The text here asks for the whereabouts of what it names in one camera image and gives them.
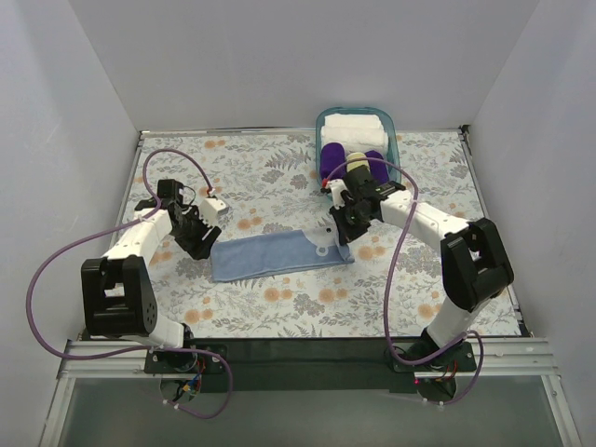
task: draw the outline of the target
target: rolled towel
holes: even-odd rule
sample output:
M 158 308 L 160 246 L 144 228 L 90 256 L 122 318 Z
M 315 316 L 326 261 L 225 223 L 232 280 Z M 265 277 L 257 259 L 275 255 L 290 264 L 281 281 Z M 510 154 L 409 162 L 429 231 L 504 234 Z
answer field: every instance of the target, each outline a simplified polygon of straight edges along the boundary
M 389 137 L 381 129 L 328 128 L 320 130 L 322 145 L 339 142 L 347 153 L 376 151 L 386 156 Z
M 339 142 L 330 142 L 325 144 L 323 149 L 320 151 L 320 164 L 318 167 L 318 173 L 321 179 L 327 179 L 332 170 L 337 168 L 339 165 L 345 162 L 345 151 L 344 146 Z M 333 174 L 333 177 L 329 180 L 341 179 L 345 176 L 345 167 L 337 170 Z
M 365 155 L 371 158 L 383 159 L 383 156 L 376 151 L 369 151 Z M 387 173 L 387 165 L 385 163 L 377 163 L 371 161 L 369 162 L 369 169 L 371 171 L 372 176 L 379 183 L 387 183 L 389 181 L 389 174 Z
M 325 116 L 325 126 L 330 128 L 383 129 L 383 124 L 377 115 L 327 115 Z

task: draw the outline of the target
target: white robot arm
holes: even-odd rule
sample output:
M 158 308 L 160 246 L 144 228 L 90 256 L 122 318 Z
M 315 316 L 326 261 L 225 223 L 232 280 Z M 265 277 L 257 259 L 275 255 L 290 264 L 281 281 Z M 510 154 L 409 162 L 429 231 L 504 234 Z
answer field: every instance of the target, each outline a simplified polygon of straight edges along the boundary
M 184 205 L 183 185 L 161 180 L 157 196 L 161 209 L 148 219 L 143 215 L 156 206 L 142 200 L 135 208 L 132 226 L 99 259 L 88 259 L 81 267 L 85 322 L 89 334 L 112 336 L 144 345 L 183 347 L 191 333 L 181 323 L 157 309 L 147 265 L 166 235 L 193 259 L 205 259 L 221 234 L 218 216 L 227 211 L 219 198 L 211 196 L 197 206 Z
M 413 204 L 412 194 L 402 185 L 379 184 L 366 166 L 326 186 L 341 244 L 366 233 L 372 219 L 402 228 Z M 496 226 L 488 219 L 469 222 L 417 203 L 409 232 L 441 257 L 448 298 L 422 334 L 438 349 L 469 328 L 489 300 L 513 281 L 513 271 Z

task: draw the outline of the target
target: teal basket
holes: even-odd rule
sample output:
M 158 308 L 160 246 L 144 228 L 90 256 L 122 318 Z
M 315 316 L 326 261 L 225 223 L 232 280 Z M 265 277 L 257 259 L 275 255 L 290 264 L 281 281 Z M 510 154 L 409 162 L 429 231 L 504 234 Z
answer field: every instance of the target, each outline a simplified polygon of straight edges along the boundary
M 317 176 L 318 176 L 318 183 L 322 184 L 322 179 L 320 178 L 320 151 L 322 148 L 321 138 L 320 138 L 320 128 L 325 126 L 325 116 L 333 115 L 333 114 L 342 114 L 342 115 L 377 115 L 381 120 L 381 124 L 383 125 L 383 129 L 385 130 L 387 136 L 389 137 L 389 147 L 387 151 L 386 160 L 390 163 L 393 163 L 396 166 L 400 166 L 400 153 L 398 152 L 398 142 L 395 138 L 395 127 L 393 126 L 393 120 L 391 116 L 383 112 L 382 110 L 375 109 L 373 107 L 332 107 L 331 109 L 327 109 L 326 111 L 322 112 L 317 117 L 317 140 L 316 140 L 316 148 L 317 148 Z M 396 169 L 393 169 L 387 166 L 387 173 L 389 174 L 389 179 L 400 183 L 401 182 L 401 172 Z

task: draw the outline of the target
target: white enclosure wall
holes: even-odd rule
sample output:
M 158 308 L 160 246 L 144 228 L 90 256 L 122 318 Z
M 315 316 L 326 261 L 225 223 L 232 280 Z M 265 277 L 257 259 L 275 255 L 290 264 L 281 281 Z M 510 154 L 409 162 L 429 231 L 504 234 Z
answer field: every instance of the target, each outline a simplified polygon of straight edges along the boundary
M 596 2 L 541 0 L 472 126 L 521 310 L 596 445 Z
M 39 442 L 59 360 L 38 346 L 25 291 L 53 251 L 115 221 L 137 134 L 66 0 L 0 2 L 0 445 Z M 35 314 L 57 348 L 83 326 L 80 266 L 59 259 Z
M 137 129 L 470 123 L 537 0 L 71 0 Z

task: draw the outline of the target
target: table surface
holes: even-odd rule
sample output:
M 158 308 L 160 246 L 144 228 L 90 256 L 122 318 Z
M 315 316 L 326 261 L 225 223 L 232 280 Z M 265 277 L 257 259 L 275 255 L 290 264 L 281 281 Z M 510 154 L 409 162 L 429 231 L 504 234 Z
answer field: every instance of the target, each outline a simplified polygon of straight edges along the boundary
M 397 137 L 401 166 L 418 182 L 421 200 L 470 220 L 482 216 L 456 132 Z M 331 201 L 319 192 L 312 131 L 149 136 L 142 145 L 124 222 L 132 218 L 139 200 L 148 198 L 142 163 L 160 148 L 193 156 L 230 206 L 219 240 L 332 222 Z M 148 175 L 154 187 L 163 178 L 192 186 L 197 200 L 207 192 L 196 168 L 174 154 L 156 156 Z M 166 237 L 149 265 L 149 275 L 160 311 L 187 323 L 197 337 L 381 336 L 386 274 L 399 235 L 396 227 L 374 223 L 350 244 L 353 264 L 234 283 L 212 282 L 210 260 L 192 260 Z M 391 293 L 392 334 L 419 335 L 444 298 L 439 256 L 407 236 Z M 485 335 L 520 334 L 507 291 L 489 303 L 473 328 Z

